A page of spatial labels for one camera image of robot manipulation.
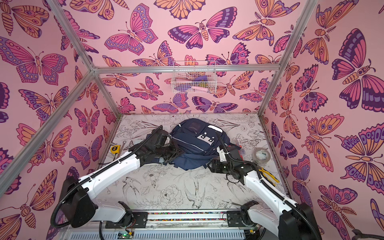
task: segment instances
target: swallow drawing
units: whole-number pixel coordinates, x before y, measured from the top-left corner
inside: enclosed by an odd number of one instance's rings
[[[203,196],[200,197],[199,182],[197,182],[197,186],[196,186],[195,181],[194,181],[194,184],[195,184],[195,194],[192,194],[188,191],[187,187],[185,186],[185,182],[184,182],[184,190],[185,190],[185,194],[186,194],[188,200],[193,202],[192,208],[193,209],[199,209],[201,207],[201,205],[203,204],[204,195],[205,195],[205,188],[204,188]]]
[[[124,197],[126,200],[127,200],[127,191],[129,187],[133,190],[133,192],[135,193],[135,196],[136,196],[136,192],[139,193],[139,190],[133,185],[133,182],[137,182],[141,185],[141,183],[136,179],[131,177],[126,177],[124,180],[122,180],[122,182],[125,183],[125,185],[122,187],[122,193],[124,194]]]

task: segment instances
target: navy blue backpack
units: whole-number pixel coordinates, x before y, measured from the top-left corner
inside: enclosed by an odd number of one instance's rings
[[[205,167],[212,158],[218,156],[216,149],[221,143],[217,132],[226,145],[233,145],[221,128],[202,120],[192,118],[177,124],[170,135],[184,153],[170,163],[184,170]]]

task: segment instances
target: wire basket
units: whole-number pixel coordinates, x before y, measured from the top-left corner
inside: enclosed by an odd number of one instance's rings
[[[185,68],[187,61],[174,61],[171,86],[173,93],[216,93],[216,62],[194,61],[196,65]]]

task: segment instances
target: robotic arm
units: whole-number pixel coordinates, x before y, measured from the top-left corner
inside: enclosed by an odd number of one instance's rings
[[[221,173],[227,173],[239,179],[271,208],[272,212],[264,210],[255,201],[241,207],[243,220],[246,223],[258,223],[270,230],[279,239],[316,239],[320,240],[320,233],[316,220],[309,206],[297,203],[277,190],[258,171],[257,165],[233,158],[236,151],[222,143],[218,148],[221,159]],[[92,200],[107,186],[144,164],[151,163],[155,157],[163,157],[168,162],[182,154],[171,136],[162,126],[141,143],[134,145],[118,159],[105,165],[99,170],[75,180],[73,177],[63,183],[60,202],[51,216],[51,225],[56,228],[71,225],[80,227],[88,221],[111,221],[128,226],[132,220],[132,212],[128,206],[96,205]],[[56,216],[59,210],[65,214],[68,222],[57,224]]]

